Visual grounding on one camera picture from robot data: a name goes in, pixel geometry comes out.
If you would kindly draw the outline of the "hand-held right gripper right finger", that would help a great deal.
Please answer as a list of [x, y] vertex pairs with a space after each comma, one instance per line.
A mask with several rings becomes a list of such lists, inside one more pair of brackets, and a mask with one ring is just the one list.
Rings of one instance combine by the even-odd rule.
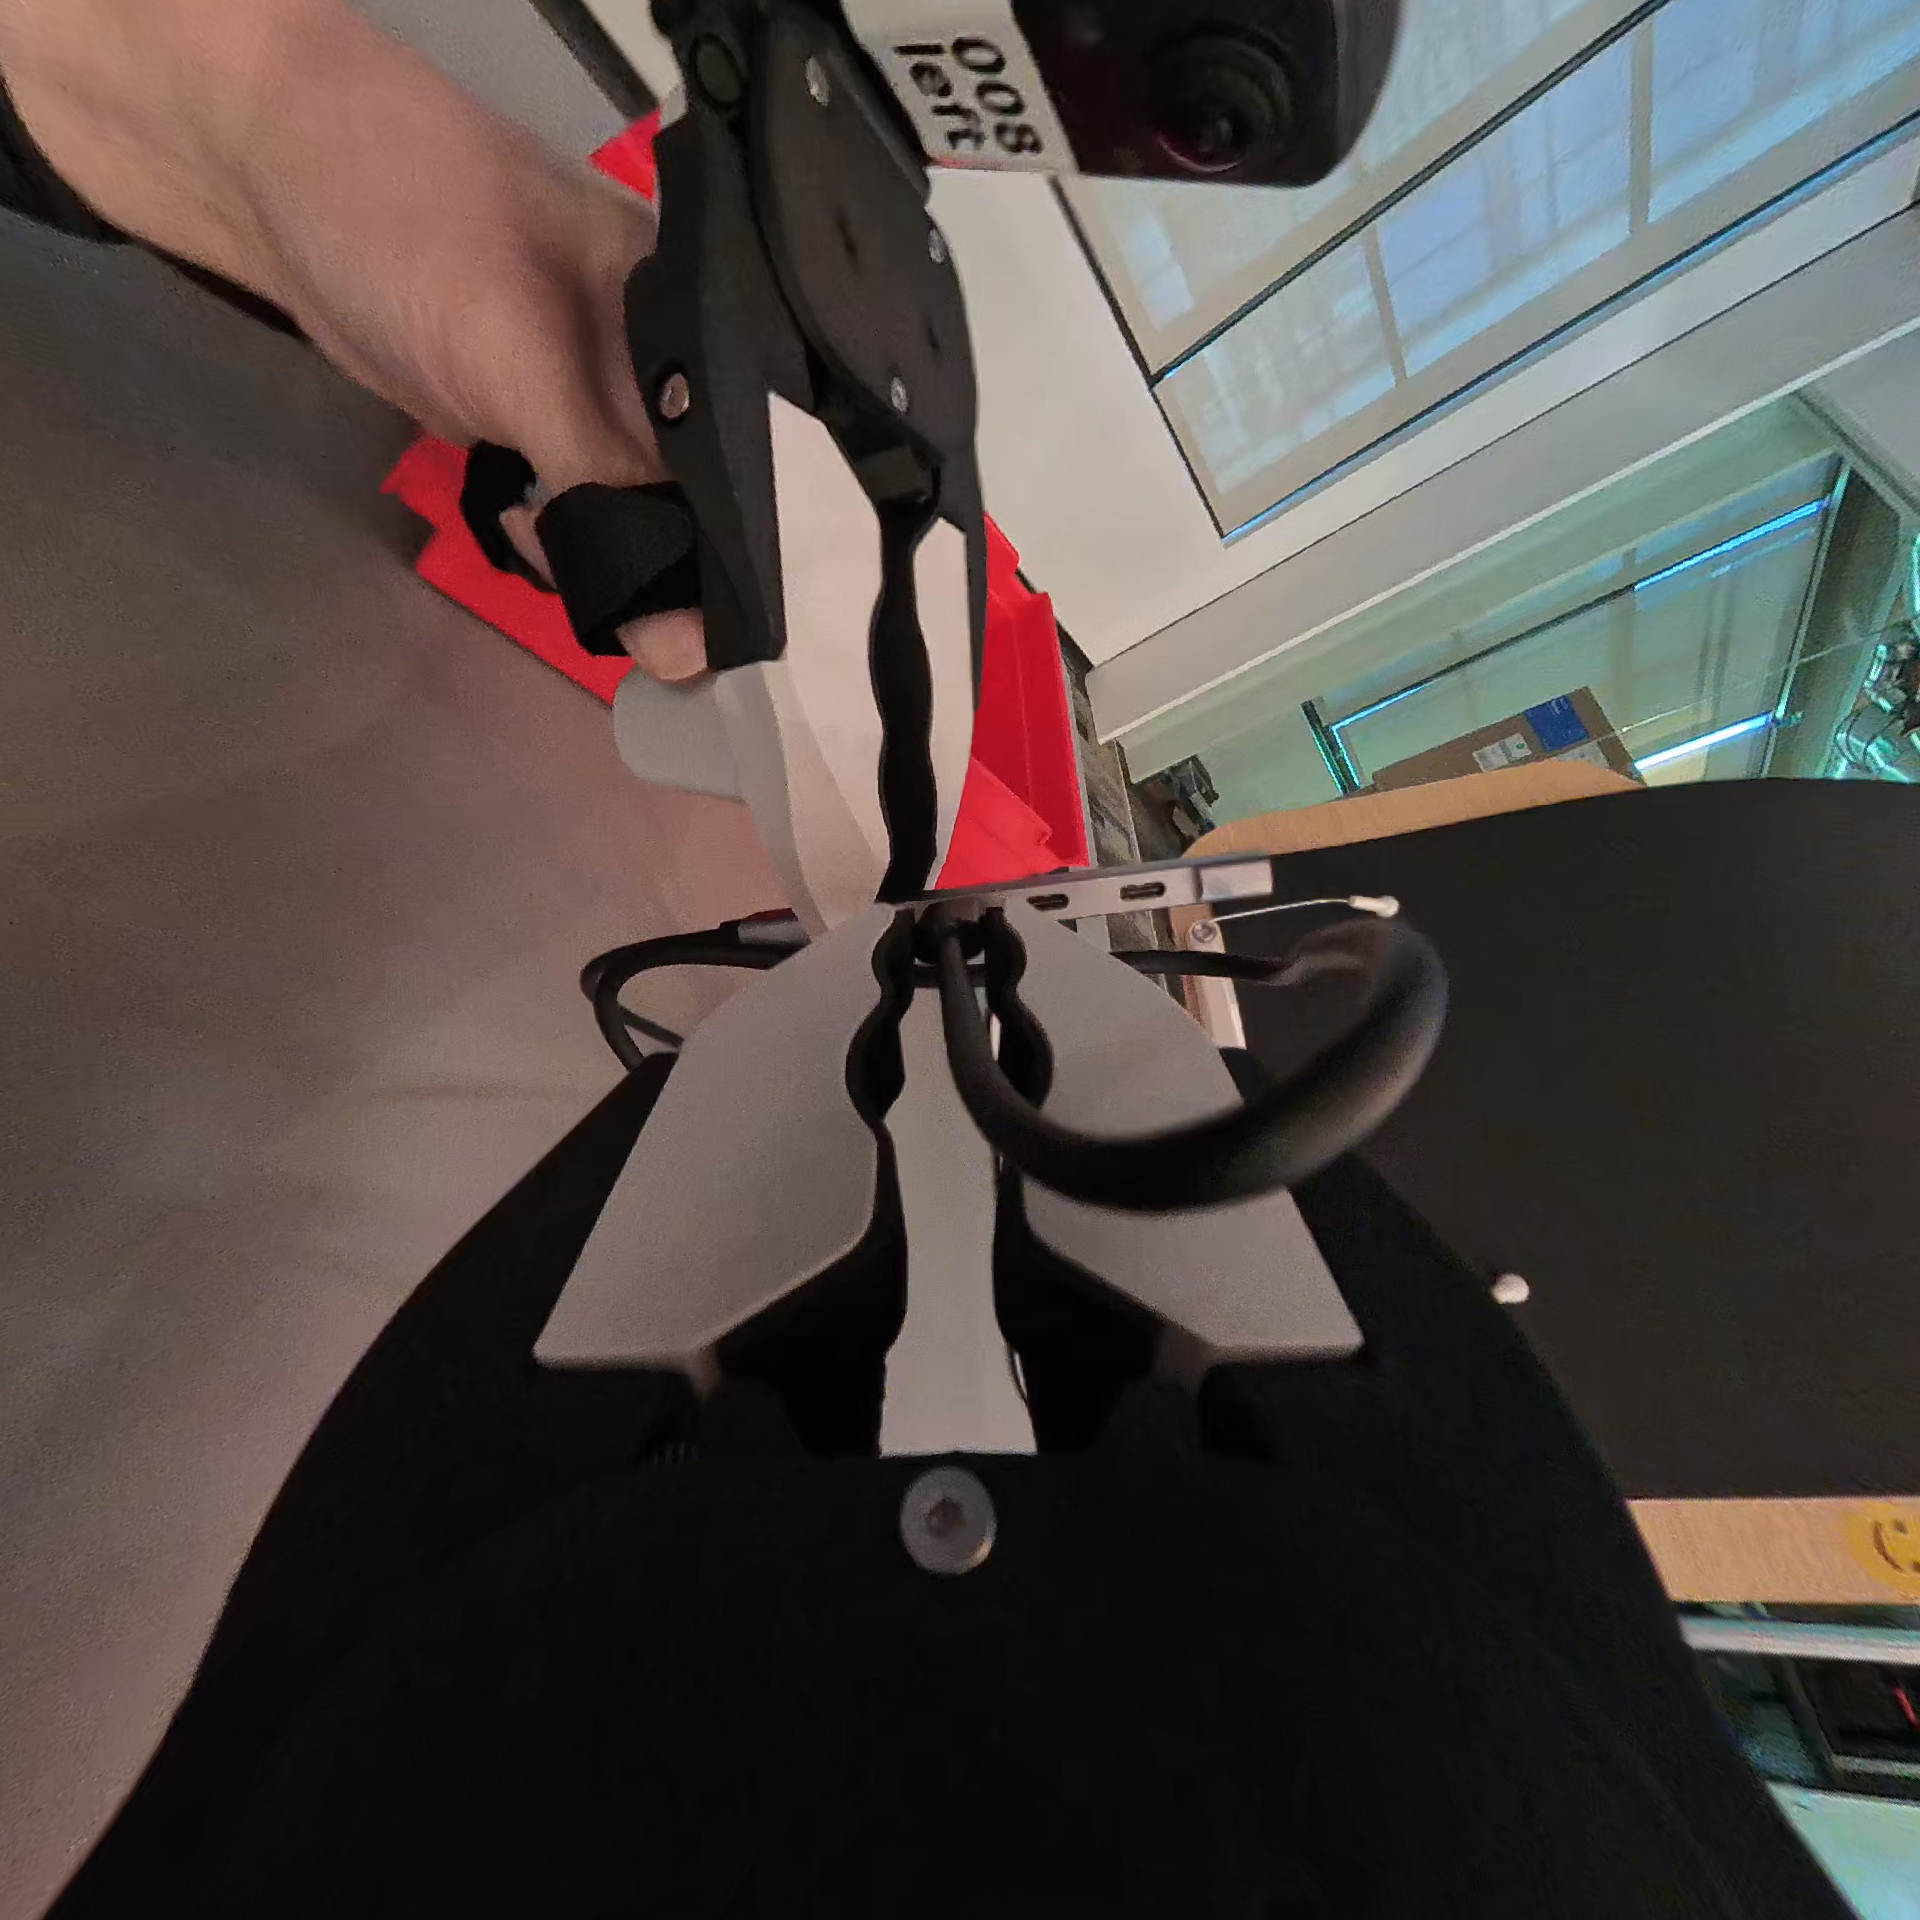
[[[1152, 978], [1037, 914], [1007, 914], [1020, 998], [1049, 1047], [1044, 1114], [1084, 1134], [1152, 1134], [1236, 1109], [1219, 1047]], [[1348, 1312], [1288, 1190], [1207, 1213], [1115, 1213], [1026, 1186], [1044, 1247], [1170, 1329], [1181, 1364], [1345, 1362]]]

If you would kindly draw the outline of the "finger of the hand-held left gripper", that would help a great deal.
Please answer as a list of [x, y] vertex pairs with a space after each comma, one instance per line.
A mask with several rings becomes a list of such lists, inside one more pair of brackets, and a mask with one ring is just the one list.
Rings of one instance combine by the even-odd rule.
[[974, 747], [974, 580], [962, 528], [933, 518], [910, 552], [905, 693], [898, 705], [898, 879], [941, 881]]
[[877, 507], [827, 420], [763, 394], [769, 662], [717, 671], [741, 796], [810, 932], [922, 881], [916, 518]]

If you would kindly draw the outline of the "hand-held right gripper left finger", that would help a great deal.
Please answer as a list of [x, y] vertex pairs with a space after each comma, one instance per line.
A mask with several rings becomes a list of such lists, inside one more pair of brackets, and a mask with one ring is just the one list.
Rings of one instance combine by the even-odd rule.
[[[747, 972], [681, 1049], [636, 1049], [625, 985], [674, 966]], [[613, 1049], [659, 1093], [588, 1229], [534, 1358], [747, 1373], [883, 1373], [905, 1321], [910, 1236], [890, 1142], [905, 1085], [914, 931], [874, 906], [834, 932], [789, 919], [615, 945], [582, 985]]]

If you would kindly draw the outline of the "red plastic bin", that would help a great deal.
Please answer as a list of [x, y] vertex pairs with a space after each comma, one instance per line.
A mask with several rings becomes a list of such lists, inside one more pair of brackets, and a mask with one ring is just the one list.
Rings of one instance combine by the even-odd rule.
[[[449, 603], [516, 646], [558, 679], [613, 710], [632, 662], [592, 656], [558, 599], [498, 573], [473, 536], [461, 494], [467, 450], [427, 432], [398, 453], [384, 492], [422, 528], [414, 573]], [[1047, 590], [1020, 577], [1020, 549], [988, 515], [988, 612], [971, 766], [941, 885], [1016, 881], [1091, 864], [1074, 715]]]

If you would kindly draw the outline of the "grey usb hub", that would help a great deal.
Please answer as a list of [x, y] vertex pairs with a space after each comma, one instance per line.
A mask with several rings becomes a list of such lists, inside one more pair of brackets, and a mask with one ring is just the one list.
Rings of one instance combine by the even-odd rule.
[[1047, 922], [1099, 922], [1128, 914], [1170, 914], [1189, 906], [1264, 902], [1278, 893], [1272, 852], [1222, 852], [1106, 868], [1054, 868], [1034, 879], [1002, 879], [945, 885], [905, 897], [905, 909], [1011, 909], [1026, 906]]

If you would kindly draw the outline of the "person's left hand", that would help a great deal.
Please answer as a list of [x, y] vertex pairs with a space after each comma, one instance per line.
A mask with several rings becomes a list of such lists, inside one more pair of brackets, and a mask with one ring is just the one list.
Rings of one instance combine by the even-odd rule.
[[3, 86], [134, 246], [277, 308], [449, 443], [526, 459], [505, 507], [555, 586], [568, 492], [667, 480], [628, 354], [656, 208], [553, 151], [355, 4], [10, 0]]

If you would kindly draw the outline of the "black panel wooden board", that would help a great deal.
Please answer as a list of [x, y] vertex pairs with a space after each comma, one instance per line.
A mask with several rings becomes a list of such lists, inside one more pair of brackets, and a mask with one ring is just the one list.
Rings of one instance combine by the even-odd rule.
[[1491, 1279], [1669, 1598], [1916, 1604], [1916, 790], [1472, 774], [1211, 828], [1452, 1016], [1367, 1158]]

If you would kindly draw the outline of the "cardboard box blue label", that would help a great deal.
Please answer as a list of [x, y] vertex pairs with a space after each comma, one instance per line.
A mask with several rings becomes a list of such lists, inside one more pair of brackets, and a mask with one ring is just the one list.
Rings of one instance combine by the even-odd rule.
[[1367, 790], [1392, 792], [1549, 762], [1596, 766], [1641, 786], [1641, 768], [1620, 742], [1620, 727], [1612, 726], [1598, 697], [1590, 689], [1573, 689], [1419, 756], [1401, 756], [1374, 774]]

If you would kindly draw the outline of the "large gridded window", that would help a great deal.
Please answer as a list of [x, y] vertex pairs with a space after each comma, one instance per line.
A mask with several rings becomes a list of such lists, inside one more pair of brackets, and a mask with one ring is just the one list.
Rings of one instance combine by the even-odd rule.
[[1307, 190], [1059, 190], [1216, 530], [1916, 134], [1914, 0], [1428, 0]]

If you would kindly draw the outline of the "white stand bracket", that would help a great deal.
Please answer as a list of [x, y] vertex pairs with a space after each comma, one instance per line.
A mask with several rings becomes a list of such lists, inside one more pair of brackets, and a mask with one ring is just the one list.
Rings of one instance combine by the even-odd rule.
[[[1189, 922], [1189, 931], [1181, 937], [1181, 954], [1190, 960], [1190, 961], [1232, 960], [1216, 919]], [[1236, 978], [1184, 976], [1181, 993], [1184, 993], [1189, 1016], [1211, 1037], [1211, 1047], [1222, 1047], [1222, 1049], [1242, 1049], [1249, 1047]]]

